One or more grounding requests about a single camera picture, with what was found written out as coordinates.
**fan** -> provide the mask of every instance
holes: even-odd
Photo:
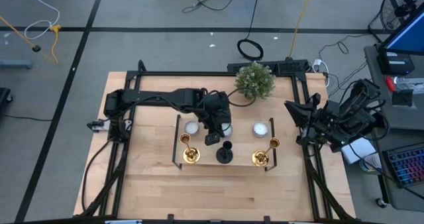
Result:
[[[371,29],[371,24],[380,17],[383,29],[392,33],[397,29],[408,16],[422,4],[424,0],[383,0],[380,11],[368,25],[368,32],[373,34],[379,42],[381,40]]]

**wheel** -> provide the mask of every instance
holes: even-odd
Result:
[[[8,95],[7,98],[6,98],[6,102],[11,103],[12,101],[13,101],[13,96]]]
[[[379,206],[381,208],[387,207],[387,203],[385,203],[382,198],[377,198],[376,203],[377,203],[377,206]]]

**potted plant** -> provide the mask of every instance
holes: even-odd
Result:
[[[243,93],[249,100],[255,96],[266,99],[276,87],[275,80],[276,77],[271,74],[268,66],[253,62],[250,66],[240,68],[235,86],[240,89],[238,92]]]

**brass candle holder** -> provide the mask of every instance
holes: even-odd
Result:
[[[270,160],[270,157],[268,156],[268,151],[270,151],[272,148],[278,147],[280,147],[280,141],[277,138],[272,138],[270,140],[270,148],[268,148],[268,150],[257,150],[252,154],[253,164],[259,167],[267,165],[268,161]]]
[[[190,148],[189,142],[190,142],[190,135],[189,134],[182,134],[180,135],[180,142],[187,145],[186,150],[184,151],[184,160],[189,164],[195,164],[200,159],[200,151],[196,148]]]

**wooden table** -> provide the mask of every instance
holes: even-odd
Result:
[[[101,102],[99,118],[104,119],[106,94],[122,89],[125,72],[111,72]],[[206,87],[229,93],[234,90],[234,77],[217,76],[143,76],[141,90],[173,91],[181,87]],[[324,77],[307,74],[309,93],[321,94],[321,106],[327,100]],[[168,107],[137,107],[131,136],[129,157],[123,182],[118,218],[312,221],[311,201],[301,147],[295,143],[299,129],[294,125],[284,101],[293,101],[290,78],[277,78],[276,88],[267,100],[258,99],[245,108],[231,106],[233,119],[274,118],[278,166],[269,172],[250,166],[190,166],[182,170],[172,163],[177,111]],[[234,103],[246,102],[241,94],[231,96]],[[107,133],[93,135],[87,161],[107,140]],[[103,187],[111,146],[93,162],[87,179],[86,205]],[[346,212],[355,216],[341,153],[333,154],[328,146],[321,150],[327,185]],[[321,192],[315,185],[317,198]],[[107,213],[115,189],[109,193]],[[81,213],[81,191],[74,213]],[[320,208],[321,217],[324,211]]]
[[[226,166],[251,166],[253,168],[261,168],[254,165],[252,161],[252,154],[257,150],[268,150],[270,147],[270,140],[272,138],[271,135],[271,122],[269,121],[271,117],[267,119],[237,119],[231,117],[231,127],[233,129],[233,133],[231,137],[228,139],[232,142],[232,152],[233,152],[233,160],[226,164]],[[180,125],[178,126],[178,137],[180,134],[185,133],[184,125],[187,121],[197,121],[197,118],[181,118]],[[255,137],[252,130],[253,124],[256,122],[261,122],[265,124],[268,128],[268,133],[261,138]],[[205,145],[205,135],[207,135],[207,130],[202,127],[198,131],[199,134],[195,136],[191,136],[190,147],[197,148],[200,152],[200,159],[196,164],[191,165],[220,165],[218,162],[216,153],[219,148],[223,146],[225,139],[221,139],[219,143],[214,145]],[[181,142],[177,142],[176,144],[176,162],[178,164],[183,164],[183,167],[186,167],[187,164],[184,161],[184,152],[186,151],[187,146]],[[268,152],[269,162],[265,167],[271,168],[274,165],[274,157],[273,150]]]

